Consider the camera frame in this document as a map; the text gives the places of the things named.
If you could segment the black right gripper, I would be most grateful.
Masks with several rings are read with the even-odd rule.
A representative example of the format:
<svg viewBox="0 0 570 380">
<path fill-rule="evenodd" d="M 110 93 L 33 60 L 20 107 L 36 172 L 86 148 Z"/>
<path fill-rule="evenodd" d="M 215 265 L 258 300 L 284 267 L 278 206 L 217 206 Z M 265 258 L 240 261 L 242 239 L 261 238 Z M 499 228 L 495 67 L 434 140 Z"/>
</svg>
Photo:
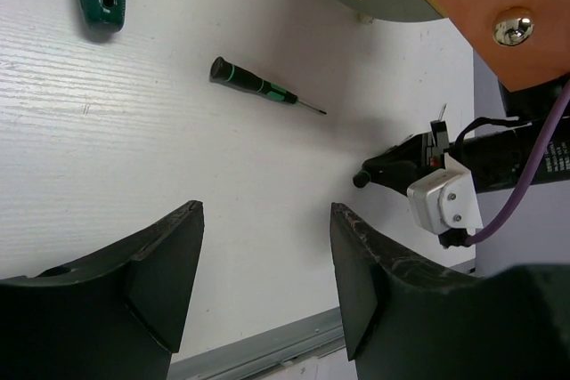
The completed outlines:
<svg viewBox="0 0 570 380">
<path fill-rule="evenodd" d="M 451 156 L 467 167 L 476 192 L 512 189 L 517 184 L 542 126 L 530 124 L 500 133 L 466 139 L 450 147 Z M 408 188 L 434 171 L 428 155 L 433 148 L 429 133 L 416 134 L 386 152 L 367 159 L 362 167 L 384 173 L 379 186 L 406 196 Z M 559 124 L 545 149 L 532 184 L 569 179 L 569 125 Z"/>
</svg>

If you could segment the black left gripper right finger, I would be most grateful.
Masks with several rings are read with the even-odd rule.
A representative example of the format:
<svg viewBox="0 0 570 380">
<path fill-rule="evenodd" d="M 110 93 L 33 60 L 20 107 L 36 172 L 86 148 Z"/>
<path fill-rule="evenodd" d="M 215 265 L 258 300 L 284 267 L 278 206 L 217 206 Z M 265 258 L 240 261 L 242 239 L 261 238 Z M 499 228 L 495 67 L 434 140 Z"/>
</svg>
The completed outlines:
<svg viewBox="0 0 570 380">
<path fill-rule="evenodd" d="M 339 203 L 330 210 L 330 244 L 347 356 L 359 378 L 568 378 L 567 266 L 469 276 Z"/>
</svg>

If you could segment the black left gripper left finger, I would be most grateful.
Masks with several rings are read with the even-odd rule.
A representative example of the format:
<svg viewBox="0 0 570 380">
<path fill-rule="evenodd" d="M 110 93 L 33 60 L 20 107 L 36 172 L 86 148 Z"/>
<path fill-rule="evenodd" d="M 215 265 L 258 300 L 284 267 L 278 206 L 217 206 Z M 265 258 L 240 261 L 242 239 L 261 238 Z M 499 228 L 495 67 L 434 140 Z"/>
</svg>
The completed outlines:
<svg viewBox="0 0 570 380">
<path fill-rule="evenodd" d="M 203 234 L 203 205 L 190 201 L 75 261 L 3 279 L 2 378 L 166 378 Z"/>
</svg>

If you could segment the small black green screwdriver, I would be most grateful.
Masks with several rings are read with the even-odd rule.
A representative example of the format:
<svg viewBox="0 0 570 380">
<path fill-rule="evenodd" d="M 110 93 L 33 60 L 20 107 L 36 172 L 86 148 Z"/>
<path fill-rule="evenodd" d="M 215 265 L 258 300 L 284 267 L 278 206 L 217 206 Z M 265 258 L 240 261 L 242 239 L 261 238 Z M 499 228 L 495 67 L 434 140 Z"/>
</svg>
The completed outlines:
<svg viewBox="0 0 570 380">
<path fill-rule="evenodd" d="M 384 172 L 382 170 L 378 169 L 370 170 L 363 167 L 353 176 L 353 185 L 357 189 L 363 189 L 364 187 L 366 187 L 371 183 L 380 185 L 383 173 Z"/>
<path fill-rule="evenodd" d="M 291 91 L 236 66 L 221 56 L 213 61 L 210 67 L 209 77 L 212 82 L 229 86 L 246 93 L 254 93 L 270 101 L 288 105 L 299 105 L 321 115 L 327 114 L 326 111 L 302 101 Z"/>
</svg>

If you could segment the orange top drawer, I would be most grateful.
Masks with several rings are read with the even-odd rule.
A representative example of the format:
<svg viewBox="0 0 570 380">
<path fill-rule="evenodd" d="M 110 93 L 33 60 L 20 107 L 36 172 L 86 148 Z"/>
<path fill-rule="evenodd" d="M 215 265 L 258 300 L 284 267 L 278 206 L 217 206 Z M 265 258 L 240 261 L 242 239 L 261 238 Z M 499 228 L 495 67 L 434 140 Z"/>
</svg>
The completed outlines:
<svg viewBox="0 0 570 380">
<path fill-rule="evenodd" d="M 497 78 L 511 91 L 569 71 L 569 0 L 436 0 Z M 533 32 L 521 44 L 495 39 L 497 25 L 527 15 Z"/>
</svg>

